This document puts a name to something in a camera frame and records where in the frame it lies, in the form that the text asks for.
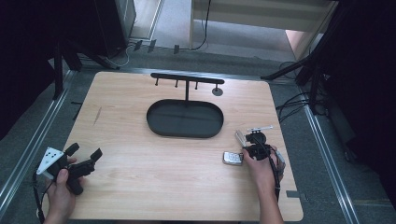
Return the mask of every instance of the person's left hand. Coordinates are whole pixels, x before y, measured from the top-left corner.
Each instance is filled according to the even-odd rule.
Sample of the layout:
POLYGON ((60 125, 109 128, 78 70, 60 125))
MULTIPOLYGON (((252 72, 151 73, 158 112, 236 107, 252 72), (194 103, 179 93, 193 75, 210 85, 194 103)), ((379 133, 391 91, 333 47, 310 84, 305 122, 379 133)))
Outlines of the person's left hand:
MULTIPOLYGON (((76 159, 69 159, 70 163, 76 162, 76 159)), ((44 223, 66 223, 67 219, 72 215, 76 205, 76 195, 70 192, 66 185, 69 172, 62 169, 56 182, 51 184, 51 180, 47 180, 47 190, 49 197, 49 212, 44 223)))

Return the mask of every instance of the metal floor strip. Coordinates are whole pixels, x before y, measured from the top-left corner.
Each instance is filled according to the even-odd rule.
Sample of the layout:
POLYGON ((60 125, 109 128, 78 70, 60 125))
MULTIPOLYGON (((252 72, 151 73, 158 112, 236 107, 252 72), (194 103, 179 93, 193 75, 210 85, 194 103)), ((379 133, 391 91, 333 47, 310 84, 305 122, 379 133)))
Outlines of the metal floor strip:
MULTIPOLYGON (((302 95, 302 98, 304 100, 308 99, 307 97, 305 97, 305 95, 302 95)), ((332 186, 335 190, 335 194, 337 196, 338 202, 340 203, 341 210, 344 213, 346 223, 358 224, 360 223, 358 219, 358 215, 356 214, 355 208, 349 197, 349 193, 347 192, 347 187, 344 184, 344 181, 340 176, 340 173, 338 172, 337 165, 335 164, 334 159, 332 158, 332 153, 326 142, 326 137, 323 135, 323 131, 320 128, 318 119, 313 115, 311 109, 309 108, 309 105, 305 105, 304 110, 309 120, 309 124, 311 125, 314 136, 317 140, 320 154, 325 163, 327 172, 329 173, 329 178, 332 181, 332 186)))
POLYGON ((35 134, 27 145, 26 149, 23 151, 21 158, 14 167, 11 175, 9 176, 6 184, 3 186, 0 192, 0 220, 3 218, 12 198, 14 197, 18 187, 20 186, 24 176, 26 175, 32 161, 41 146, 52 122, 54 121, 56 115, 61 108, 64 98, 69 92, 73 77, 77 71, 68 71, 64 76, 64 91, 59 95, 58 100, 52 101, 47 110, 45 116, 41 120, 35 134))

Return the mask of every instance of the human hand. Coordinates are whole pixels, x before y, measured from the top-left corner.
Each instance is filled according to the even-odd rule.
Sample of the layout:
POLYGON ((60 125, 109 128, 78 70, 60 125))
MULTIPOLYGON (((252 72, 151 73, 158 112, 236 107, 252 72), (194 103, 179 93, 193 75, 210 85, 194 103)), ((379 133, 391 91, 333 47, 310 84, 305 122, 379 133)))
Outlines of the human hand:
MULTIPOLYGON (((68 162, 76 162, 76 159, 69 159, 68 162)), ((62 169, 56 178, 56 183, 51 184, 51 180, 46 180, 47 187, 50 185, 47 190, 49 212, 44 223, 66 223, 72 215, 76 205, 76 195, 67 187, 68 177, 69 172, 62 169)))
MULTIPOLYGON (((264 160, 256 161, 249 156, 246 149, 243 149, 243 154, 244 161, 249 167, 250 175, 256 184, 257 189, 261 192, 274 192, 275 179, 269 159, 265 158, 264 160)), ((274 151, 271 151, 271 158, 277 167, 277 158, 274 151)))

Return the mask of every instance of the gray carpet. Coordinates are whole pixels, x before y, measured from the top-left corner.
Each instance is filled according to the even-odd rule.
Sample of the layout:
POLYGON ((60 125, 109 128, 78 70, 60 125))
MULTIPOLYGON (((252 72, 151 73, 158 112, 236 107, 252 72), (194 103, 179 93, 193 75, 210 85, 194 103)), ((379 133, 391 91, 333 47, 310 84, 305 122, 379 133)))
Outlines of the gray carpet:
MULTIPOLYGON (((179 54, 173 54, 171 49, 155 49, 153 52, 147 53, 147 49, 142 48, 139 51, 130 49, 129 52, 130 62, 120 69, 121 72, 129 72, 134 68, 151 68, 229 74, 232 78, 259 80, 259 76, 272 74, 283 63, 198 51, 181 51, 179 54)), ((126 57, 121 54, 112 61, 123 63, 126 62, 126 57)), ((72 105, 71 102, 83 102, 94 75, 104 70, 91 61, 83 61, 83 63, 83 69, 75 75, 72 88, 1 223, 38 223, 35 218, 35 202, 31 183, 34 166, 41 160, 46 147, 64 147, 74 124, 73 117, 78 112, 78 105, 72 105)), ((286 77, 270 83, 270 86, 276 105, 284 104, 290 97, 299 93, 297 86, 286 77)), ((35 128, 50 104, 52 94, 53 86, 50 86, 0 142, 2 152, 2 157, 0 157, 1 186, 4 185, 29 143, 35 128)), ((318 119, 323 128, 322 131, 328 137, 328 144, 361 223, 396 223, 395 211, 382 190, 377 175, 363 164, 347 162, 344 159, 342 146, 333 131, 331 121, 326 117, 318 119)), ((304 218, 298 223, 346 223, 305 112, 301 110, 287 118, 281 123, 281 127, 304 210, 304 218)), ((69 223, 113 223, 113 221, 71 220, 69 223)))

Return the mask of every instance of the light wood tabletop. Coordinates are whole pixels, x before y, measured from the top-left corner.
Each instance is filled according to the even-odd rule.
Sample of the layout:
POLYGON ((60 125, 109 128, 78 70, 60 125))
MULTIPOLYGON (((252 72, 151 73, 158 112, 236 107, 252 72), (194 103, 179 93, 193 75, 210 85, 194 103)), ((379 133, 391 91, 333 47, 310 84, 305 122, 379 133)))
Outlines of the light wood tabletop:
POLYGON ((89 89, 65 148, 78 143, 84 161, 103 151, 95 171, 84 178, 75 219, 259 220, 259 201, 248 167, 224 164, 224 151, 241 152, 235 130, 273 125, 263 133, 277 146, 287 167, 279 207, 287 221, 303 218, 288 152, 277 121, 269 85, 224 79, 221 96, 214 84, 191 83, 190 100, 207 101, 223 112, 221 131, 211 138, 164 137, 147 123, 149 107, 162 99, 184 99, 185 86, 150 75, 98 73, 89 89))

